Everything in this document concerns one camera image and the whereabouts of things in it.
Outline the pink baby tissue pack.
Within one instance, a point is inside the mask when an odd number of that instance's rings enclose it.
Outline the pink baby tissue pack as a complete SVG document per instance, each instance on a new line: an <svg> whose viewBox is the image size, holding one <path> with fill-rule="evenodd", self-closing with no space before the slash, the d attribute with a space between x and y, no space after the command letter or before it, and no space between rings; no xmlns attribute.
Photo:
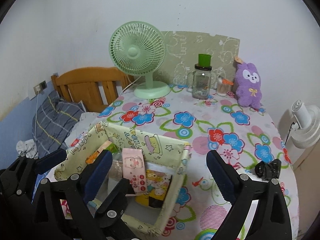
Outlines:
<svg viewBox="0 0 320 240"><path fill-rule="evenodd" d="M142 150L123 148L123 178L130 181L136 195L147 192L146 169Z"/></svg>

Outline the yellow bear cartoon pack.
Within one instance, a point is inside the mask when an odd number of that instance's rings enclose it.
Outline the yellow bear cartoon pack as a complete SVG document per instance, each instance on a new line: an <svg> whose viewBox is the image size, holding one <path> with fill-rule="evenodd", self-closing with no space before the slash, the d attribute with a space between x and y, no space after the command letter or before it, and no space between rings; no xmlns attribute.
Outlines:
<svg viewBox="0 0 320 240"><path fill-rule="evenodd" d="M135 197L142 206L160 209L167 195L172 175L148 169L146 171L147 192Z"/></svg>

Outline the green orange tissue pack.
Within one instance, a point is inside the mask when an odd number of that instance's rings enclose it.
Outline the green orange tissue pack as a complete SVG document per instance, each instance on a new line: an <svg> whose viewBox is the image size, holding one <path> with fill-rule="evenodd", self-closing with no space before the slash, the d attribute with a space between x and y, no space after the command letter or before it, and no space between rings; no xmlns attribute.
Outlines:
<svg viewBox="0 0 320 240"><path fill-rule="evenodd" d="M97 157L100 155L101 152L103 152L103 150L108 150L110 151L112 154L114 153L118 153L118 148L117 146L107 140L105 141L93 154L91 154L86 160L85 163L86 164L92 164L94 163L94 161L97 159Z"/></svg>

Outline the black plastic bag bundle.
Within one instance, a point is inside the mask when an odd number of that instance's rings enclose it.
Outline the black plastic bag bundle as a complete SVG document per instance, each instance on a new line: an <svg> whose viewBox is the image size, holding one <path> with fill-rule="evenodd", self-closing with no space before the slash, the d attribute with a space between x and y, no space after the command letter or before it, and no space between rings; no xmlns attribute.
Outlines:
<svg viewBox="0 0 320 240"><path fill-rule="evenodd" d="M255 166L254 171L257 177L263 180L279 179L281 161L279 159L274 159L269 163L261 161Z"/></svg>

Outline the crumpled white cloth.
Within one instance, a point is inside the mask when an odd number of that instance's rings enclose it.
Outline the crumpled white cloth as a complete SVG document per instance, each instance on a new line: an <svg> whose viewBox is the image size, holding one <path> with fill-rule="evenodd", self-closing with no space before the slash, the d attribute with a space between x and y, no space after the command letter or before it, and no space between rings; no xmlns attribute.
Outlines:
<svg viewBox="0 0 320 240"><path fill-rule="evenodd" d="M26 156L27 158L38 157L37 147L33 139L27 141L18 141L16 144L16 151L18 156Z"/></svg>

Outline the floral tablecloth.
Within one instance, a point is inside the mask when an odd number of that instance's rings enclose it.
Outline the floral tablecloth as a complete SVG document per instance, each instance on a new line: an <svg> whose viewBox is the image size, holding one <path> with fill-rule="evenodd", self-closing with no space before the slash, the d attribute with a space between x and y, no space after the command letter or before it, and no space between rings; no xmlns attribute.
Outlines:
<svg viewBox="0 0 320 240"><path fill-rule="evenodd" d="M238 105L234 95L211 91L195 99L182 85L156 99L140 99L127 90L96 118L96 125L73 142L68 158L54 176L65 180L81 172L85 158L105 139L119 148L140 148L148 169L183 171L169 192L167 214L133 202L123 219L141 224L142 239L210 239L231 205L221 195L206 165L206 155L216 150L238 172L255 177L261 162L281 161L280 188L291 219L292 238L299 227L298 190L289 154L271 117L264 108Z"/></svg>

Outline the grey plaid pillow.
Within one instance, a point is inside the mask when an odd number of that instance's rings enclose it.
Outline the grey plaid pillow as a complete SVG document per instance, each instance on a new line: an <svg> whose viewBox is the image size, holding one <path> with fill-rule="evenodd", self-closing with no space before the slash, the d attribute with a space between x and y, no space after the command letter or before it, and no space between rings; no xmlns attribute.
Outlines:
<svg viewBox="0 0 320 240"><path fill-rule="evenodd" d="M68 102L55 90L46 97L33 118L33 137L39 158L60 148L67 149L65 139L84 112L81 102Z"/></svg>

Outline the yellow cartoon fabric storage box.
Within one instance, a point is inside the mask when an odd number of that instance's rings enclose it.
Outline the yellow cartoon fabric storage box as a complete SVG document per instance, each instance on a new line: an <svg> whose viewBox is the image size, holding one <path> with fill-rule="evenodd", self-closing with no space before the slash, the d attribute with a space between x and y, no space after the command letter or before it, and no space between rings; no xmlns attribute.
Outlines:
<svg viewBox="0 0 320 240"><path fill-rule="evenodd" d="M89 156L107 140L114 143L119 150L131 150L131 155L123 156L125 171L144 171L143 166L145 164L155 164L167 167L174 173L155 224L144 223L130 215L123 216L123 221L133 230L150 237L161 235L182 187L187 164L191 157L191 145L179 139L101 121L86 132L79 142L67 150L66 160L57 166L54 171L55 179L61 181L75 173L80 174L87 166L86 160Z"/></svg>

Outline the white standing fan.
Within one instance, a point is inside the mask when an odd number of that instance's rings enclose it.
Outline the white standing fan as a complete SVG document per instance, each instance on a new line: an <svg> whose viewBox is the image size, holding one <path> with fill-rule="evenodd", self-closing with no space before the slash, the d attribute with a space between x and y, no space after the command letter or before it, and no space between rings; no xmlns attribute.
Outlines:
<svg viewBox="0 0 320 240"><path fill-rule="evenodd" d="M291 106L295 122L288 136L296 148L307 149L319 141L319 107L306 106L302 100L295 101Z"/></svg>

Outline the purple plush bunny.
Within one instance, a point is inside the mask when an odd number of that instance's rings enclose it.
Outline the purple plush bunny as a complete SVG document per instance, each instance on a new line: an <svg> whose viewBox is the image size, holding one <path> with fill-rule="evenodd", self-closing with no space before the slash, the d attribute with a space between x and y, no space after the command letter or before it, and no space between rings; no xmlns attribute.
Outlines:
<svg viewBox="0 0 320 240"><path fill-rule="evenodd" d="M259 109L261 107L261 78L252 63L238 63L235 73L236 97L241 107Z"/></svg>

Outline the small toothpick jar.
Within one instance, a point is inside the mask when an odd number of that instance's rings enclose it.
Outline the small toothpick jar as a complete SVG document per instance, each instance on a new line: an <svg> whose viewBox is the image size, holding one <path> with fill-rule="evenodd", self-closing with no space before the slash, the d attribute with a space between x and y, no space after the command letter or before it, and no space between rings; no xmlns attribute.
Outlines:
<svg viewBox="0 0 320 240"><path fill-rule="evenodd" d="M217 78L216 93L220 96L226 96L229 91L232 90L234 83L228 79L221 76Z"/></svg>

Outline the glass mason jar mug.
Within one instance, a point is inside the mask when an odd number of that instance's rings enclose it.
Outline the glass mason jar mug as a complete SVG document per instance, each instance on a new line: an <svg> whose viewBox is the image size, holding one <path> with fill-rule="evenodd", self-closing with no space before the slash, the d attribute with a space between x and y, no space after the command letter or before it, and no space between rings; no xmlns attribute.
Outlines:
<svg viewBox="0 0 320 240"><path fill-rule="evenodd" d="M186 85L193 98L204 100L209 97L212 79L211 58L209 54L199 54L194 70L187 74Z"/></svg>

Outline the green desk fan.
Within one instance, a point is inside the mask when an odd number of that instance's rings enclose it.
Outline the green desk fan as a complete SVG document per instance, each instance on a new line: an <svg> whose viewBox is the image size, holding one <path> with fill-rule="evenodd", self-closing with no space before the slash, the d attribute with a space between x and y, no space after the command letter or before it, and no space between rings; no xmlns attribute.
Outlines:
<svg viewBox="0 0 320 240"><path fill-rule="evenodd" d="M139 21L121 25L110 38L109 54L125 74L145 78L134 90L136 97L156 99L170 92L166 83L153 79L166 54L164 37L153 25Z"/></svg>

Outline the wall power outlet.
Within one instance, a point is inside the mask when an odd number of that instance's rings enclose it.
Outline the wall power outlet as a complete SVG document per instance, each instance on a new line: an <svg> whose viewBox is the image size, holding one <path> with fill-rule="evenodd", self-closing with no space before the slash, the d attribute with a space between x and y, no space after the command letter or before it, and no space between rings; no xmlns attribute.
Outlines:
<svg viewBox="0 0 320 240"><path fill-rule="evenodd" d="M42 81L41 83L39 83L38 85L36 85L33 89L34 89L34 93L35 95L39 95L42 91L44 91L47 88L47 83L46 81Z"/></svg>

